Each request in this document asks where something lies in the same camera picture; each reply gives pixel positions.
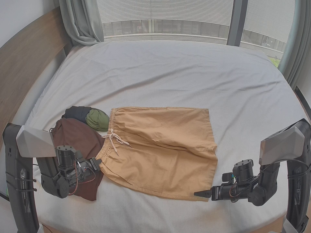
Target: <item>white bed sheet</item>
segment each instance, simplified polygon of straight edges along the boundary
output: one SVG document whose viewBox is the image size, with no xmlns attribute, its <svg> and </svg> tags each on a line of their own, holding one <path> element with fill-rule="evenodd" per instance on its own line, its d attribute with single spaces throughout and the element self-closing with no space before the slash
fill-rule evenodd
<svg viewBox="0 0 311 233">
<path fill-rule="evenodd" d="M 37 101 L 27 125 L 48 130 L 66 108 L 208 108 L 218 147 L 213 185 L 246 158 L 259 171 L 260 141 L 306 115 L 263 52 L 182 41 L 124 41 L 76 47 Z M 40 181 L 40 172 L 34 168 Z M 263 206 L 247 200 L 184 201 L 132 191 L 106 177 L 97 201 L 35 193 L 39 220 L 63 232 L 250 232 L 287 209 L 287 169 Z"/>
</svg>

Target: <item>green grass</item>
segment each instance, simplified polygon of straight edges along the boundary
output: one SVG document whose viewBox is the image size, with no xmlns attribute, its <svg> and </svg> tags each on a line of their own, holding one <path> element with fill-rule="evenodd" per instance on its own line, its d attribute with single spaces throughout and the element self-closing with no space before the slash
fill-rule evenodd
<svg viewBox="0 0 311 233">
<path fill-rule="evenodd" d="M 278 59 L 275 59 L 275 58 L 270 58 L 271 62 L 276 66 L 278 67 L 279 63 L 280 63 L 280 60 Z"/>
</svg>

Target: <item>tan shorts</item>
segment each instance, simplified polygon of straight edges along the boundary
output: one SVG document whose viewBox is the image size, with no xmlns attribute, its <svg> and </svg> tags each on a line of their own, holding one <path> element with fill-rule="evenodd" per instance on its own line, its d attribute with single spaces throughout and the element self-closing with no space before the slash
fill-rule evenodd
<svg viewBox="0 0 311 233">
<path fill-rule="evenodd" d="M 182 107 L 113 108 L 108 134 L 97 155 L 102 172 L 130 189 L 171 199 L 203 200 L 217 165 L 207 109 Z"/>
</svg>

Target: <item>grey-green curtain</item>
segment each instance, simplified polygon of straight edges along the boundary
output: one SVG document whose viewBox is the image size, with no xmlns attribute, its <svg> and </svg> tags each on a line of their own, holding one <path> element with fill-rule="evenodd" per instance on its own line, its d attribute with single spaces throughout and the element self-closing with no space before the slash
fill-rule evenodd
<svg viewBox="0 0 311 233">
<path fill-rule="evenodd" d="M 311 47 L 311 0 L 295 0 L 292 28 L 287 40 L 279 70 L 294 89 L 299 74 L 304 68 Z"/>
<path fill-rule="evenodd" d="M 104 41 L 96 0 L 59 0 L 65 29 L 74 44 L 86 46 Z"/>
</svg>

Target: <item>wooden bed frame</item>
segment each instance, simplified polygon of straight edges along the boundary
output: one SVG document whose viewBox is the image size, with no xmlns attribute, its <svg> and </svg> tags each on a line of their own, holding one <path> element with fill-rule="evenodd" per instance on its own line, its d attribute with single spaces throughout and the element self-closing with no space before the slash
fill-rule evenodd
<svg viewBox="0 0 311 233">
<path fill-rule="evenodd" d="M 67 44 L 70 44 L 70 37 L 66 33 L 58 7 L 30 23 L 0 48 L 1 133 L 6 124 L 12 122 L 42 71 Z M 308 216 L 311 217 L 311 203 Z M 280 232 L 282 224 L 283 219 L 279 218 L 252 233 Z M 45 232 L 60 233 L 47 227 L 44 227 Z M 305 232 L 311 232 L 311 221 Z"/>
</svg>

